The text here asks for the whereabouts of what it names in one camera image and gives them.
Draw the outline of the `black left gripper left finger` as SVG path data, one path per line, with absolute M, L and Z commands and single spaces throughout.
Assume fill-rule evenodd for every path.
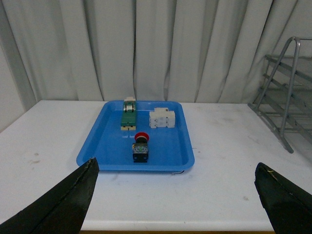
M 99 166 L 89 159 L 0 226 L 2 234 L 78 234 L 89 209 Z

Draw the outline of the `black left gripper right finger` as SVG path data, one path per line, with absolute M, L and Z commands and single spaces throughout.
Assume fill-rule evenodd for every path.
M 254 183 L 276 234 L 312 232 L 311 194 L 261 162 Z

